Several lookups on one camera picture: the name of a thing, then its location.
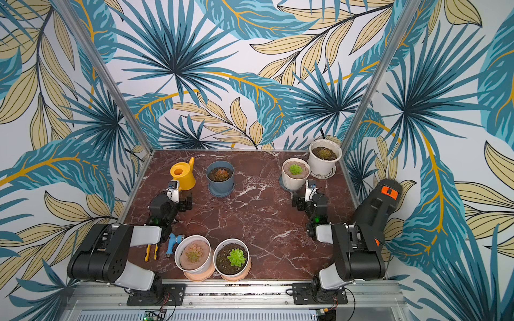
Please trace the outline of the yellow watering can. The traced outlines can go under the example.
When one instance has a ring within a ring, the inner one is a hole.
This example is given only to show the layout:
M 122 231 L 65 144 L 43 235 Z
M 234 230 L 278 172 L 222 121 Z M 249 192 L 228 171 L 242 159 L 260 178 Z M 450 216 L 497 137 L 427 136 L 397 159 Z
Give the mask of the yellow watering can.
M 192 157 L 188 163 L 175 163 L 170 168 L 170 174 L 174 181 L 179 182 L 180 191 L 189 191 L 195 187 L 196 180 L 194 177 L 195 158 Z

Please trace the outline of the white ribbed pot green succulent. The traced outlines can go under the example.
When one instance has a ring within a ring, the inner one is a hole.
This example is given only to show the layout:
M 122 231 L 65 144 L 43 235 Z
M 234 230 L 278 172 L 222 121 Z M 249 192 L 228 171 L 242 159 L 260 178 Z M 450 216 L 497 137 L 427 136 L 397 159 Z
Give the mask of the white ribbed pot green succulent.
M 283 189 L 287 191 L 298 191 L 305 186 L 311 168 L 302 159 L 290 158 L 282 164 L 282 173 L 279 182 Z

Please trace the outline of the large white round pot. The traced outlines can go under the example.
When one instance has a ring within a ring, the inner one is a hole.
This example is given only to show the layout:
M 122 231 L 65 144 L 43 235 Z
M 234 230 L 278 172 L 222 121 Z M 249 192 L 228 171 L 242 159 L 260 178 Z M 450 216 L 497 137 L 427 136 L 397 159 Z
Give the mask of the large white round pot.
M 332 140 L 314 140 L 309 145 L 308 165 L 311 175 L 317 179 L 329 179 L 336 172 L 336 164 L 342 156 L 341 147 Z

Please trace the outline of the white pot pink soil succulent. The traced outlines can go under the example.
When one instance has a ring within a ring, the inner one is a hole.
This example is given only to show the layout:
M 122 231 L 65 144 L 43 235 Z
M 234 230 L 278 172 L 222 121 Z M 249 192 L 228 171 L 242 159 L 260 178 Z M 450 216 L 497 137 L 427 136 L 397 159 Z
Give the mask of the white pot pink soil succulent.
M 187 279 L 194 282 L 207 280 L 215 270 L 214 250 L 204 236 L 189 236 L 178 245 L 175 264 Z

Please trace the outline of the white pot dark soil succulent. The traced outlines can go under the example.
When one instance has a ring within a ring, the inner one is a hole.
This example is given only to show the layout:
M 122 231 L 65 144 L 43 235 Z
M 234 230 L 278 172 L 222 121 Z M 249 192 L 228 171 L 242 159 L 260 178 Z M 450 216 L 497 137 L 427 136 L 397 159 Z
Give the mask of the white pot dark soil succulent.
M 252 265 L 246 244 L 235 238 L 226 239 L 217 246 L 213 262 L 218 274 L 229 282 L 246 278 Z

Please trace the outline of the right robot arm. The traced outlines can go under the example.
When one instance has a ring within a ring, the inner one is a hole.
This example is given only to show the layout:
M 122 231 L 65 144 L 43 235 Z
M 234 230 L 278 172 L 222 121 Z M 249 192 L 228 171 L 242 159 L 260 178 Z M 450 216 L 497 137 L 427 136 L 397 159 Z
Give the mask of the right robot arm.
M 355 280 L 378 280 L 385 276 L 381 256 L 384 230 L 389 216 L 396 211 L 403 193 L 401 184 L 384 179 L 362 201 L 353 214 L 353 223 L 330 223 L 328 198 L 313 180 L 305 191 L 293 193 L 292 206 L 307 215 L 309 237 L 333 246 L 332 264 L 319 270 L 309 283 L 294 283 L 296 305 L 345 304 L 345 286 Z

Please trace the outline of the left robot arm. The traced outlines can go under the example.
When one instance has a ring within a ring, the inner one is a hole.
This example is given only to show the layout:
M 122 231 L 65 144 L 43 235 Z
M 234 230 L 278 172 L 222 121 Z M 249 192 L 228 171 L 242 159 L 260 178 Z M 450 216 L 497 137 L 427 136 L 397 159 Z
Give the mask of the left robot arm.
M 184 236 L 173 234 L 173 222 L 179 212 L 192 207 L 191 195 L 179 200 L 177 193 L 163 191 L 152 200 L 151 216 L 144 226 L 94 225 L 68 263 L 68 277 L 123 288 L 128 294 L 128 306 L 181 306 L 186 286 L 163 283 L 158 272 L 131 263 L 129 251 L 147 246 L 146 256 L 157 259 L 159 245 L 166 243 L 166 258 L 176 254 Z

